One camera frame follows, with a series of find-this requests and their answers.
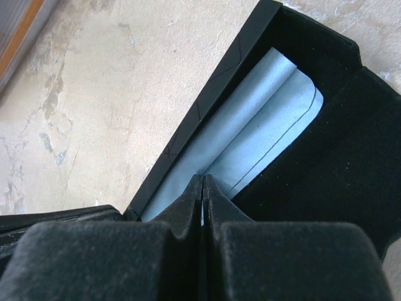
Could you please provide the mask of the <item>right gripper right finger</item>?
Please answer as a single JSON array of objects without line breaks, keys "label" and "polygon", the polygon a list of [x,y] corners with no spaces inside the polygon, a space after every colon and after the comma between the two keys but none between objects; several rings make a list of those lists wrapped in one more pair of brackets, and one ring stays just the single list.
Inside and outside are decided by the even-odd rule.
[{"label": "right gripper right finger", "polygon": [[351,223],[254,221],[205,176],[209,300],[391,300],[373,243]]}]

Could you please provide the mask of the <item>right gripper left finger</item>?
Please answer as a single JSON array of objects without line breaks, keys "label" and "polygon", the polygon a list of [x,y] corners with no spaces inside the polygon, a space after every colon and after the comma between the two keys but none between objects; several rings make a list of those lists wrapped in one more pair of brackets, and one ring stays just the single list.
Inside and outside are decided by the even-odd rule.
[{"label": "right gripper left finger", "polygon": [[153,220],[49,221],[20,239],[2,300],[196,300],[202,178]]}]

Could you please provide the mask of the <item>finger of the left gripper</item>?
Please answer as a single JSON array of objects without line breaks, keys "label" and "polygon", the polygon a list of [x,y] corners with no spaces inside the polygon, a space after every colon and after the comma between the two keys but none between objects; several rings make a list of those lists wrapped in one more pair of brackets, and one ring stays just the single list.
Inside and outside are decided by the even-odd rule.
[{"label": "finger of the left gripper", "polygon": [[50,213],[1,216],[1,273],[10,261],[18,241],[36,223],[47,221],[122,221],[121,213],[111,205],[71,209]]}]

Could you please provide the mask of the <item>black glasses case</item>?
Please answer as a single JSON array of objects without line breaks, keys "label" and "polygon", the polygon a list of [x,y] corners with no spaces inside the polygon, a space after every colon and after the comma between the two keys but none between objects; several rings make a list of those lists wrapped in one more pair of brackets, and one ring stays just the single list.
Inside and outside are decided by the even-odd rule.
[{"label": "black glasses case", "polygon": [[186,148],[271,48],[308,75],[323,106],[234,204],[256,221],[344,221],[379,257],[400,237],[400,95],[361,63],[358,45],[276,1],[260,1],[124,212],[144,210]]}]

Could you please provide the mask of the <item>light blue cleaning cloth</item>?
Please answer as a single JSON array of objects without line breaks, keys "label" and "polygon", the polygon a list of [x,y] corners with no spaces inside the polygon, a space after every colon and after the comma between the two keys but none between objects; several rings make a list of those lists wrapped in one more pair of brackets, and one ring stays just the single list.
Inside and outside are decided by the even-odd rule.
[{"label": "light blue cleaning cloth", "polygon": [[194,174],[210,174],[232,199],[309,126],[323,106],[313,81],[271,48],[180,155],[140,215],[150,221]]}]

